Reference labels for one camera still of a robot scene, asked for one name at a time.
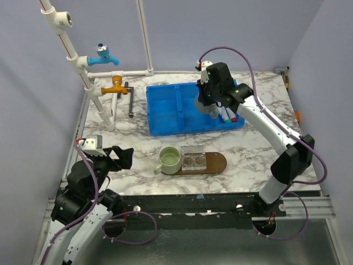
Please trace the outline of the grey ceramic mug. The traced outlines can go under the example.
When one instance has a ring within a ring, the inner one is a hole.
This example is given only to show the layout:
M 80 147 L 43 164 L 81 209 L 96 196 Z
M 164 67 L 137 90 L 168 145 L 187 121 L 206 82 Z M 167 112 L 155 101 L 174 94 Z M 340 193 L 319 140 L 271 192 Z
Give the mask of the grey ceramic mug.
M 199 94 L 194 99 L 194 106 L 196 110 L 202 114 L 208 114 L 211 119 L 216 119 L 219 115 L 218 108 L 216 104 L 203 105 L 199 101 Z

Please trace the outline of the light green ceramic mug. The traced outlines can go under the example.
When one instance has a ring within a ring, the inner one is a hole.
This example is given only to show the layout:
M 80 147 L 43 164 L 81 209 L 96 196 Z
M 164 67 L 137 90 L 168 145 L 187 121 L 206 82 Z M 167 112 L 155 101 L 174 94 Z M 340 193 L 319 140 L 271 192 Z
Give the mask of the light green ceramic mug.
M 181 169 L 181 153 L 175 147 L 164 147 L 158 155 L 158 165 L 155 166 L 153 173 L 158 175 L 164 173 L 172 175 Z

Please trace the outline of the blue plastic divided bin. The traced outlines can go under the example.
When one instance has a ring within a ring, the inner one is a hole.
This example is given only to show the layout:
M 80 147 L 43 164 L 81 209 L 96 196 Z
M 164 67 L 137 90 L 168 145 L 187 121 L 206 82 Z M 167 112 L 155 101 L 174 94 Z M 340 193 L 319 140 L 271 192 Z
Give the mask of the blue plastic divided bin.
M 225 123 L 218 116 L 212 119 L 194 106 L 199 90 L 195 83 L 148 86 L 147 119 L 151 136 L 168 136 L 207 131 L 240 129 L 245 119 L 236 116 L 237 122 Z

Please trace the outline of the oval wooden tray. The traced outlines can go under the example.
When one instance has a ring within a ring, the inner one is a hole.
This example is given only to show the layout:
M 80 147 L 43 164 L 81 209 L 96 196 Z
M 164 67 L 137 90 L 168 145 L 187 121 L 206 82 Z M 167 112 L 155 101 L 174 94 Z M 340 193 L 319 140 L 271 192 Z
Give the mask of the oval wooden tray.
M 207 167 L 202 171 L 188 171 L 183 172 L 181 169 L 173 175 L 200 175 L 200 174 L 219 174 L 222 173 L 227 167 L 227 160 L 219 152 L 206 152 Z

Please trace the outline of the clear plastic square holder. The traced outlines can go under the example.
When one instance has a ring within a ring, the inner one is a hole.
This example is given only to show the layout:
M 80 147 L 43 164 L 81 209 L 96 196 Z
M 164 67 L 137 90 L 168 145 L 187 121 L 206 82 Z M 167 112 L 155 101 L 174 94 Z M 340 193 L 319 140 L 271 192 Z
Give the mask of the clear plastic square holder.
M 188 171 L 202 171 L 207 167 L 206 154 L 204 146 L 182 146 L 181 153 L 181 170 Z

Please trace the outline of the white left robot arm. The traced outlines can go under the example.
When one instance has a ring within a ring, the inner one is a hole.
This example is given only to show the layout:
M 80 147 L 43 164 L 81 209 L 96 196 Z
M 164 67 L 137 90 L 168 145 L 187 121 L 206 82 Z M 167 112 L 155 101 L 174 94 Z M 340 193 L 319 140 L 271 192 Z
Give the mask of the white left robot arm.
M 82 159 L 73 164 L 67 185 L 57 193 L 37 264 L 74 264 L 99 227 L 123 213 L 122 196 L 100 188 L 110 172 L 131 168 L 134 150 L 113 146 L 102 152 L 94 156 L 78 151 Z

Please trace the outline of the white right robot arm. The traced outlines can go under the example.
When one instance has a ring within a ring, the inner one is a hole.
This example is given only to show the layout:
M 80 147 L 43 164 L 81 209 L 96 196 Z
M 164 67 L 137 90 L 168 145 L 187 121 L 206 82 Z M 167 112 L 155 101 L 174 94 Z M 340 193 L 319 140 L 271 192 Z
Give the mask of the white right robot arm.
M 211 118 L 218 114 L 218 106 L 230 109 L 250 122 L 271 144 L 278 154 L 271 165 L 271 177 L 254 199 L 254 211 L 267 216 L 292 181 L 302 174 L 312 162 L 314 139 L 302 137 L 279 118 L 255 96 L 253 89 L 241 83 L 235 84 L 228 66 L 206 61 L 199 67 L 201 77 L 196 82 L 199 92 L 194 100 L 195 108 Z

